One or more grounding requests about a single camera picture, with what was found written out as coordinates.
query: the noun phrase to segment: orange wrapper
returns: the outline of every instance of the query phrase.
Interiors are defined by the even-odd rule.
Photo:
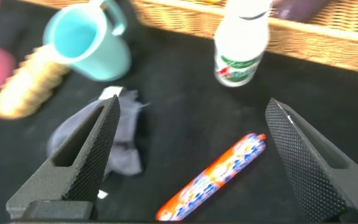
[[[245,166],[253,161],[266,146],[264,134],[244,136],[239,142],[212,163],[184,189],[169,200],[158,212],[159,221],[180,221],[219,190]]]

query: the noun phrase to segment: bottle label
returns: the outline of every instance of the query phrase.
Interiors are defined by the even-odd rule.
[[[251,80],[262,59],[262,55],[263,54],[260,54],[252,60],[238,62],[217,53],[215,56],[215,72],[218,74],[219,78],[227,82],[237,83]]]

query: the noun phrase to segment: gray cloth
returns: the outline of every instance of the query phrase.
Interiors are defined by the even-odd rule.
[[[104,171],[106,176],[114,171],[122,175],[135,175],[142,172],[140,156],[135,148],[134,135],[139,111],[143,105],[136,101],[137,91],[127,91],[120,95],[119,118],[116,136],[111,148],[109,160]],[[96,100],[63,122],[51,135],[47,144],[47,155],[51,156],[61,143],[80,125],[102,100]]]

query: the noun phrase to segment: black cloth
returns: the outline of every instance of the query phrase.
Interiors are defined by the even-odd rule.
[[[98,201],[101,219],[154,220],[167,200],[252,131],[267,134],[267,150],[186,220],[303,221],[264,120],[271,97],[291,106],[358,163],[358,73],[267,53],[249,84],[226,88],[213,75],[212,40],[143,27],[131,5],[120,4],[129,18],[125,38],[134,55],[124,78],[96,83],[72,72],[33,116],[0,119],[0,223],[8,221],[6,201],[45,160],[53,130],[109,85],[138,90],[149,105],[135,137],[145,172],[109,176],[102,186],[109,195]],[[23,60],[41,46],[54,13],[2,1],[0,46]]]

